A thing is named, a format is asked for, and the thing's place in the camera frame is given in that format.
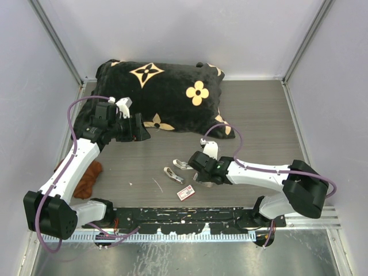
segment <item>black pillow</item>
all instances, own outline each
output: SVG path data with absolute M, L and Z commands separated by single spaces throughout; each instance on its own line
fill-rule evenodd
M 208 63 L 188 66 L 110 60 L 97 70 L 93 95 L 116 100 L 129 97 L 131 114 L 141 113 L 146 127 L 203 135 L 213 125 L 225 122 L 218 106 L 224 76 Z M 74 124 L 76 131 L 89 121 L 97 102 L 88 100 L 83 106 Z M 209 136 L 235 138 L 229 126 L 215 128 Z

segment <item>white wall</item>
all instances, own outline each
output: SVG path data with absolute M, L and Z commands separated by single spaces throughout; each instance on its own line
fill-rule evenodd
M 368 275 L 368 2 L 336 1 L 289 83 L 312 162 L 334 179 L 358 275 Z
M 0 8 L 0 275 L 14 275 L 25 249 L 23 196 L 50 177 L 78 84 L 28 1 Z
M 323 0 L 39 0 L 81 77 L 111 59 L 284 76 Z

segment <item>wooden table surface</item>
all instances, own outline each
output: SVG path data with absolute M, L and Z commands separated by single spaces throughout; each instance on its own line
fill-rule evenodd
M 91 91 L 94 84 L 89 83 Z M 301 159 L 288 104 L 279 81 L 224 81 L 221 84 L 220 112 L 224 120 L 240 129 L 244 147 L 241 160 L 261 164 L 290 164 Z M 262 195 L 272 190 L 250 185 L 201 186 L 192 180 L 194 171 L 181 171 L 173 159 L 188 161 L 200 149 L 201 135 L 172 133 L 148 129 L 151 139 L 137 143 L 111 142 L 97 160 L 104 172 L 94 186 L 93 197 L 110 200 L 115 207 L 253 207 Z M 232 156 L 239 137 L 217 140 L 219 156 Z M 185 185 L 177 184 L 165 175 L 170 166 L 184 177 Z M 191 184 L 195 195 L 181 202 L 177 192 Z

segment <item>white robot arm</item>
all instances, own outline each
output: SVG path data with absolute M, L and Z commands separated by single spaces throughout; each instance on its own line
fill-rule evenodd
M 252 214 L 257 224 L 267 226 L 272 219 L 294 212 L 314 219 L 321 216 L 329 184 L 311 177 L 318 173 L 305 162 L 294 160 L 291 165 L 267 166 L 240 160 L 236 162 L 234 158 L 224 156 L 217 160 L 216 142 L 203 144 L 203 152 L 197 151 L 188 162 L 198 172 L 197 181 L 218 185 L 248 184 L 279 192 L 258 198 Z
M 53 176 L 38 192 L 27 192 L 23 202 L 30 230 L 36 229 L 37 209 L 51 186 L 54 188 L 41 209 L 39 221 L 41 233 L 65 240 L 73 234 L 76 227 L 92 221 L 111 223 L 114 219 L 114 211 L 110 201 L 93 198 L 83 204 L 74 206 L 69 204 L 88 166 L 111 139 L 143 141 L 150 138 L 150 134 L 143 126 L 141 114 L 130 116 L 131 103 L 129 98 L 123 98 L 116 103 L 114 98 L 110 98 L 108 102 L 99 102 L 90 122 L 77 133 L 76 152 L 72 147 Z

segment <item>orange cloth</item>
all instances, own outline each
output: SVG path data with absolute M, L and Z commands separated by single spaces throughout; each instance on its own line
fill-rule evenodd
M 96 183 L 97 177 L 103 171 L 100 162 L 92 161 L 88 166 L 85 174 L 80 179 L 77 184 L 73 196 L 75 198 L 81 198 L 83 200 L 90 198 L 92 196 L 92 187 Z

